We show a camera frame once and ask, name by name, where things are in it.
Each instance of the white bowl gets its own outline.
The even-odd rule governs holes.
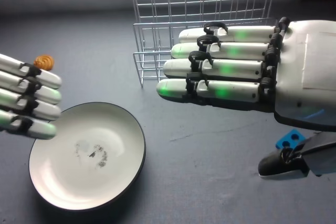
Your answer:
[[[39,194],[56,207],[85,210],[120,196],[137,178],[145,137],[127,110],[85,103],[63,111],[57,135],[35,140],[29,172]]]

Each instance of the metal wire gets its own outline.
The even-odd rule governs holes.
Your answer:
[[[205,22],[226,25],[274,25],[272,0],[133,0],[138,52],[133,54],[141,86],[144,79],[165,78],[162,67],[171,58],[179,33]]]

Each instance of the gray table surface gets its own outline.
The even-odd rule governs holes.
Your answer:
[[[271,114],[165,101],[155,81],[141,89],[133,21],[132,12],[118,12],[0,22],[0,53],[27,62],[40,54],[55,58],[62,109],[92,101],[120,105],[139,120],[147,143],[143,171],[126,194],[73,214],[34,190],[28,171],[34,140],[1,133],[0,223],[336,222],[335,174],[281,182],[258,176],[260,159],[291,127]]]

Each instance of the blue toy block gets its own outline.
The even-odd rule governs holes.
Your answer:
[[[277,149],[282,149],[285,146],[290,148],[295,148],[300,142],[305,140],[306,138],[297,130],[290,131],[287,135],[283,136],[277,143],[275,144]]]

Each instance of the silver wire basket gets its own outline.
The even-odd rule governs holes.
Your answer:
[[[210,21],[226,25],[274,25],[272,0],[133,0],[133,25],[138,52],[133,54],[141,86],[144,79],[165,78],[162,67],[171,59],[182,30]]]

